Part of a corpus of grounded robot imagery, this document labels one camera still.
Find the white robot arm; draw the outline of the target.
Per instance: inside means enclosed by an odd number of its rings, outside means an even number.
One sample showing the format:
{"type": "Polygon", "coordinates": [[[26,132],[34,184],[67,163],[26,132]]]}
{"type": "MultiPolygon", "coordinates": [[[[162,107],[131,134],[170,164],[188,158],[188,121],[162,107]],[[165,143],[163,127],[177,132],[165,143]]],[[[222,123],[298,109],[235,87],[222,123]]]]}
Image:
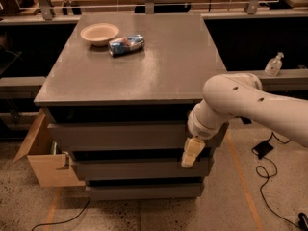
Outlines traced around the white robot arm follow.
{"type": "Polygon", "coordinates": [[[254,74],[220,74],[208,79],[203,99],[189,113],[188,130],[181,165],[193,165],[222,124],[240,116],[308,146],[308,101],[262,91],[254,74]]]}

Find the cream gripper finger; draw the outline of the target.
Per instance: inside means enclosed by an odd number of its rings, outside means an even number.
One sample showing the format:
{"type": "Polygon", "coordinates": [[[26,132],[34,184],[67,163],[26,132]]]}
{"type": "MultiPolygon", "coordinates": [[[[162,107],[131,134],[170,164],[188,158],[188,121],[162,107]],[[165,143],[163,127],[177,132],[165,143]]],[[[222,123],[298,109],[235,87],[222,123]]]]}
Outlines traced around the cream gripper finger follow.
{"type": "Polygon", "coordinates": [[[187,138],[184,145],[181,166],[184,168],[191,167],[204,147],[204,140],[201,140],[196,137],[187,138]]]}

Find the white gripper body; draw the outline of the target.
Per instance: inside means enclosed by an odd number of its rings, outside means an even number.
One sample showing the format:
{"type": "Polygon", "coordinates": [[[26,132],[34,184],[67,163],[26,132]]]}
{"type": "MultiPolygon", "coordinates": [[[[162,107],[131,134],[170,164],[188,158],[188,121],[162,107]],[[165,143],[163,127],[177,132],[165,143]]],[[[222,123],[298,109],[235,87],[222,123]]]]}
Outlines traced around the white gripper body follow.
{"type": "Polygon", "coordinates": [[[216,112],[204,100],[196,104],[188,116],[188,130],[193,137],[202,140],[212,138],[223,123],[229,120],[229,115],[216,112]]]}

